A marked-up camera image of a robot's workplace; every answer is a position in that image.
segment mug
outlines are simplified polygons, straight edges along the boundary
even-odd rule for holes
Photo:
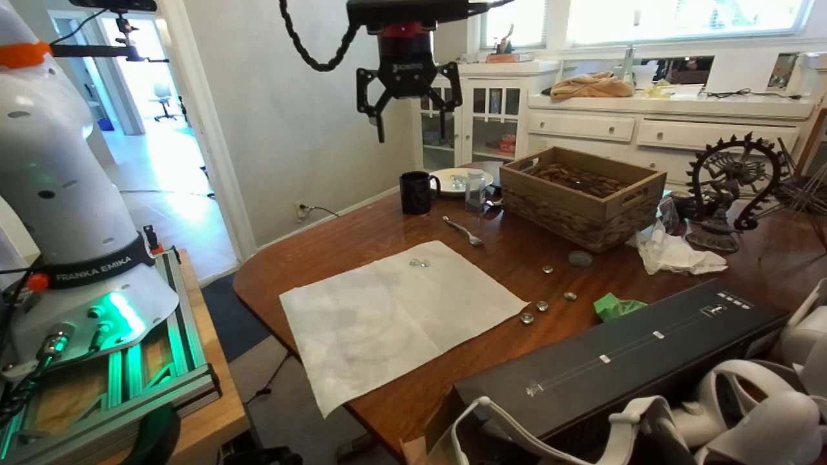
[[[440,179],[426,169],[408,169],[399,176],[399,190],[401,190],[406,213],[432,212],[432,204],[434,204],[432,182],[434,182],[434,190],[440,194],[441,190]]]

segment wooden floor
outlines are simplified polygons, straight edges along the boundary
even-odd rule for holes
[[[183,122],[148,122],[144,137],[107,133],[134,225],[153,225],[163,244],[187,248],[198,283],[236,268],[223,212],[209,195],[202,153]]]

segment green light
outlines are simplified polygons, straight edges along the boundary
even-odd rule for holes
[[[91,305],[91,314],[98,321],[94,339],[94,352],[109,352],[140,339],[148,331],[148,323],[120,292],[103,293]]]
[[[138,310],[130,305],[130,299],[123,293],[109,293],[109,299],[113,301],[113,308],[120,310],[120,314],[126,321],[126,324],[132,327],[132,336],[144,332],[148,323],[138,314]]]

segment paper sheet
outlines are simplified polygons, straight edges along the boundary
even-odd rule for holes
[[[647,274],[718,274],[727,268],[727,257],[713,250],[695,250],[684,237],[670,235],[662,221],[635,235],[639,255]]]
[[[525,308],[440,239],[280,299],[322,416]]]

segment red object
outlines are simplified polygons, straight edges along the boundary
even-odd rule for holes
[[[30,274],[29,282],[25,282],[25,287],[29,287],[30,292],[47,292],[47,288],[48,288],[48,277],[47,277],[47,274]]]
[[[514,146],[516,146],[516,137],[514,137],[514,133],[503,133],[503,137],[498,140],[498,153],[514,155]]]
[[[377,30],[377,35],[383,35],[383,38],[412,38],[412,35],[422,35],[422,34],[428,34],[428,29],[422,24],[392,24],[392,25],[386,25]]]

